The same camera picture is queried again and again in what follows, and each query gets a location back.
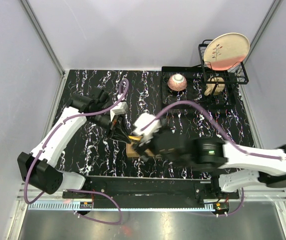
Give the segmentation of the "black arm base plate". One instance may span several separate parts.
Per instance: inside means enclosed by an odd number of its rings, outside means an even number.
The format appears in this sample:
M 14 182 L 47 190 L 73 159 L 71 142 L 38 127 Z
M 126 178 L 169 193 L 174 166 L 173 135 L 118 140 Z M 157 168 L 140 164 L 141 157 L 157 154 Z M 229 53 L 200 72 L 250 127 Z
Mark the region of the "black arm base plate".
M 83 189 L 107 194 L 111 197 L 129 195 L 184 196 L 199 201 L 209 199 L 238 199 L 238 190 L 222 192 L 218 180 L 89 176 Z

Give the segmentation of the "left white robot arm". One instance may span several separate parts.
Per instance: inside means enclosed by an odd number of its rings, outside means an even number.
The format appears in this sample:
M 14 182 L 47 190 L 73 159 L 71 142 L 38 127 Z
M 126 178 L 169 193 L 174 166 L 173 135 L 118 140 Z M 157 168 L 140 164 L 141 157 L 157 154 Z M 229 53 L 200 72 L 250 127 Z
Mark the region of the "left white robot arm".
M 87 122 L 105 130 L 104 137 L 129 143 L 130 139 L 124 123 L 127 111 L 127 92 L 118 95 L 111 106 L 109 94 L 93 88 L 89 95 L 74 95 L 63 109 L 59 120 L 46 137 L 30 153 L 22 152 L 18 166 L 24 185 L 32 185 L 49 195 L 57 190 L 70 190 L 80 198 L 90 194 L 91 186 L 86 178 L 76 172 L 58 171 L 55 166 L 75 133 Z

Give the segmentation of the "brown cardboard express box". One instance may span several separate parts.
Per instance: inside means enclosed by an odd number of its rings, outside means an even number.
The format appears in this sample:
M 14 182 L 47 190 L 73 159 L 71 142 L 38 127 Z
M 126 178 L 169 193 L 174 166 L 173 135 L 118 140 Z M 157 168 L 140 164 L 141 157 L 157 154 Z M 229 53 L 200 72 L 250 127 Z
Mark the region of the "brown cardboard express box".
M 132 144 L 134 142 L 132 142 L 131 144 L 127 144 L 126 145 L 126 155 L 130 158 L 139 158 L 140 155 L 139 153 L 136 153 L 135 151 L 133 151 L 133 149 L 131 148 Z M 161 157 L 161 155 L 159 153 L 155 153 L 153 147 L 151 146 L 150 143 L 144 143 L 145 144 L 145 149 L 149 149 L 155 156 L 154 157 Z

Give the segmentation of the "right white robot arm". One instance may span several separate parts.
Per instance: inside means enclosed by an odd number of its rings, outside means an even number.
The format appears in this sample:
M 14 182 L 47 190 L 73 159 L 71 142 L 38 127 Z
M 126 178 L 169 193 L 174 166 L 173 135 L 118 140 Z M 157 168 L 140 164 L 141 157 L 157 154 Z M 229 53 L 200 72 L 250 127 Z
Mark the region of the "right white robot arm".
M 146 151 L 167 158 L 178 168 L 197 172 L 239 169 L 212 178 L 210 194 L 221 198 L 226 193 L 248 186 L 286 188 L 286 145 L 278 149 L 244 147 L 219 138 L 184 138 L 169 129 L 148 132 L 135 130 L 140 140 L 133 150 L 144 160 Z

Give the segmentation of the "yellow black utility knife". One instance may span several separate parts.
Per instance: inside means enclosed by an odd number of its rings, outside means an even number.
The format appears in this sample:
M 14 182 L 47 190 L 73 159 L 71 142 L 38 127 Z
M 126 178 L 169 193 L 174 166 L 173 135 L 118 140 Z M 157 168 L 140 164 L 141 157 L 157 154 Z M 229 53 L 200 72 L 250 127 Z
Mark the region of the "yellow black utility knife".
M 129 137 L 130 140 L 137 141 L 137 142 L 142 139 L 142 136 L 132 136 L 132 135 L 130 135 L 128 137 Z

